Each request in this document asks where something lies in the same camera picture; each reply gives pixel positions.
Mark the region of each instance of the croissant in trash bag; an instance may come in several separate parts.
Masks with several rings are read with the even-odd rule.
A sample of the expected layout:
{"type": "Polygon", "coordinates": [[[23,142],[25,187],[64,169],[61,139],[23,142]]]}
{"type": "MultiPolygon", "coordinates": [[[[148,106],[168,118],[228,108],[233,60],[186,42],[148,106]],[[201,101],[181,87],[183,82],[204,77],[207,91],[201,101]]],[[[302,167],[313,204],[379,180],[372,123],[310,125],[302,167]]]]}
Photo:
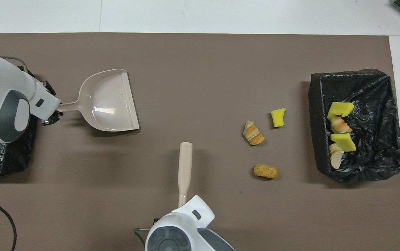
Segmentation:
{"type": "Polygon", "coordinates": [[[352,129],[340,116],[334,116],[330,120],[330,129],[336,134],[350,133],[352,129]]]}
{"type": "Polygon", "coordinates": [[[336,143],[329,146],[329,151],[330,151],[330,164],[332,164],[333,168],[339,169],[344,151],[342,151],[342,149],[336,143]]]}

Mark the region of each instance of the black garbage bag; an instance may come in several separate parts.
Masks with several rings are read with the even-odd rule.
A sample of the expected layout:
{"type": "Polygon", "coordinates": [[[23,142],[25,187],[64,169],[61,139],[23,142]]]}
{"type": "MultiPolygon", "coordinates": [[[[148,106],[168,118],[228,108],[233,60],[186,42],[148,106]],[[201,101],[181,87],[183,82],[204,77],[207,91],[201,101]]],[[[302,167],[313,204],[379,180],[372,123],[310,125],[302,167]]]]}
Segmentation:
{"type": "Polygon", "coordinates": [[[31,159],[37,131],[37,117],[31,115],[25,132],[11,143],[0,143],[0,176],[25,170],[31,159]]]}
{"type": "Polygon", "coordinates": [[[316,73],[308,91],[311,135],[318,170],[342,183],[380,181],[400,173],[400,128],[391,77],[379,70],[316,73]],[[355,108],[343,119],[353,129],[356,151],[345,152],[339,169],[330,164],[332,102],[355,108]]]}

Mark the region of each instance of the black cable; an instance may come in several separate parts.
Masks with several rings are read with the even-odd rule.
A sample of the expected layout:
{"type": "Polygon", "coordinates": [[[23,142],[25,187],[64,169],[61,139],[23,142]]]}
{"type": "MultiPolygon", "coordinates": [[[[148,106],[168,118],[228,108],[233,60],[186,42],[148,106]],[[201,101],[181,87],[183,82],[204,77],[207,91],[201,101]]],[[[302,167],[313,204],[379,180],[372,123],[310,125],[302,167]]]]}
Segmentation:
{"type": "Polygon", "coordinates": [[[144,242],[143,238],[141,237],[141,235],[138,233],[138,231],[149,231],[151,229],[149,228],[135,228],[133,230],[133,233],[138,236],[138,238],[140,238],[141,243],[143,244],[143,246],[146,246],[146,243],[144,242]]]}
{"type": "Polygon", "coordinates": [[[24,72],[28,73],[28,68],[26,67],[26,63],[22,59],[18,59],[18,58],[15,58],[15,57],[1,57],[1,58],[2,59],[14,59],[14,60],[20,61],[23,64],[24,72]]]}
{"type": "Polygon", "coordinates": [[[16,232],[16,226],[14,225],[14,221],[11,218],[11,216],[9,215],[8,212],[6,212],[1,206],[0,206],[0,211],[6,215],[6,217],[8,218],[9,222],[11,223],[11,227],[13,228],[13,246],[11,247],[11,251],[14,251],[14,248],[16,247],[16,241],[17,241],[17,232],[16,232]]]}

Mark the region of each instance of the yellow sponge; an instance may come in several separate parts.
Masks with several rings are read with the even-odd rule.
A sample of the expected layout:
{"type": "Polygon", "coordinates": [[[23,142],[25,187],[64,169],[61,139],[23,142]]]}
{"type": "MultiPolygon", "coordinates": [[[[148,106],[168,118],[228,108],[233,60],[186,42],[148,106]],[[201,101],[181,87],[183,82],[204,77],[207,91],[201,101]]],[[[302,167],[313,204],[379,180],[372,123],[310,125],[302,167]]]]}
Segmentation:
{"type": "Polygon", "coordinates": [[[333,102],[330,106],[329,113],[327,113],[327,119],[330,120],[337,115],[345,117],[352,112],[353,108],[354,105],[350,102],[333,102]]]}
{"type": "Polygon", "coordinates": [[[273,118],[273,126],[281,127],[284,125],[283,122],[283,114],[285,112],[285,108],[271,111],[271,117],[273,118]]]}
{"type": "Polygon", "coordinates": [[[355,143],[353,143],[350,134],[331,134],[330,139],[333,140],[344,152],[351,152],[356,150],[355,143]]]}

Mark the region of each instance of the croissant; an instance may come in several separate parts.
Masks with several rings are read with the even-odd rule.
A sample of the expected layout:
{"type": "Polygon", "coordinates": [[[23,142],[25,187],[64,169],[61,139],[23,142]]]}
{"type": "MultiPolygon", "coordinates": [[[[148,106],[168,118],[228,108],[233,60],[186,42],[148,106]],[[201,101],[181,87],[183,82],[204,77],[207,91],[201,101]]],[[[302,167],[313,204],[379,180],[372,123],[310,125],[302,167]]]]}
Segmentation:
{"type": "Polygon", "coordinates": [[[254,122],[251,120],[246,121],[243,135],[245,136],[246,140],[248,140],[251,146],[258,145],[265,141],[265,137],[261,134],[259,128],[257,128],[254,125],[254,122]]]}
{"type": "Polygon", "coordinates": [[[340,116],[335,116],[330,120],[330,129],[336,134],[352,132],[352,129],[340,116]]]}
{"type": "Polygon", "coordinates": [[[334,143],[329,146],[330,151],[330,164],[335,169],[339,169],[341,165],[341,158],[344,154],[344,151],[338,146],[338,144],[334,143]]]}

